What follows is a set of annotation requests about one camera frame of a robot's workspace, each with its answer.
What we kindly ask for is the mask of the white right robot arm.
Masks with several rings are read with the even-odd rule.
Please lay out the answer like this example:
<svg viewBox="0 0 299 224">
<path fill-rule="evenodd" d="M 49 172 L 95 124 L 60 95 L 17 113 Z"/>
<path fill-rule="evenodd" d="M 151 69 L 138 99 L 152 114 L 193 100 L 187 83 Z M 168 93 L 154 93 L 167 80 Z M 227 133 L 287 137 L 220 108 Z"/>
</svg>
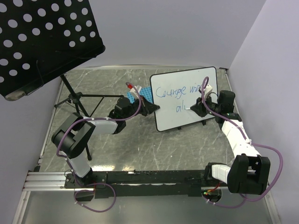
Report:
<svg viewBox="0 0 299 224">
<path fill-rule="evenodd" d="M 227 184 L 231 193 L 261 195 L 267 188 L 271 162 L 250 143 L 240 115 L 234 112 L 235 93 L 221 91 L 216 103 L 211 91 L 205 90 L 191 111 L 200 117 L 213 115 L 226 136 L 234 154 L 232 166 L 210 162 L 206 165 L 204 181 L 209 186 L 219 181 Z"/>
</svg>

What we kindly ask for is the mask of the white whiteboard black frame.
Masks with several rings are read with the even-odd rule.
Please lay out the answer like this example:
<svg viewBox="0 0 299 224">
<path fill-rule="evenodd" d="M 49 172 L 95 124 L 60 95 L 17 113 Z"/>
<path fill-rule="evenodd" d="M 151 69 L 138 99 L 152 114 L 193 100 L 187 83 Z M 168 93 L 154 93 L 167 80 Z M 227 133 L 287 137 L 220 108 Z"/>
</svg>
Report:
<svg viewBox="0 0 299 224">
<path fill-rule="evenodd" d="M 150 77 L 153 103 L 160 106 L 155 111 L 157 130 L 162 132 L 172 128 L 213 118 L 213 115 L 198 116 L 191 110 L 185 110 L 196 104 L 201 96 L 199 88 L 205 77 L 213 88 L 211 98 L 217 101 L 217 71 L 215 67 L 154 74 Z"/>
</svg>

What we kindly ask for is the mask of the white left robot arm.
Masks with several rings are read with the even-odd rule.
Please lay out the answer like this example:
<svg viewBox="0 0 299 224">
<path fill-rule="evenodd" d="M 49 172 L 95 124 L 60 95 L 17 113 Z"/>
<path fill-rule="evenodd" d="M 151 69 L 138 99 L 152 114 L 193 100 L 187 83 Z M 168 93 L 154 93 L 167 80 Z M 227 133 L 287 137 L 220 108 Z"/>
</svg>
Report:
<svg viewBox="0 0 299 224">
<path fill-rule="evenodd" d="M 51 141 L 57 147 L 57 156 L 63 157 L 71 168 L 80 187 L 93 182 L 93 170 L 84 156 L 88 141 L 93 134 L 118 134 L 126 127 L 126 120 L 140 114 L 148 116 L 160 109 L 144 96 L 133 103 L 126 97 L 118 99 L 114 109 L 104 118 L 90 118 L 72 113 L 54 132 Z"/>
</svg>

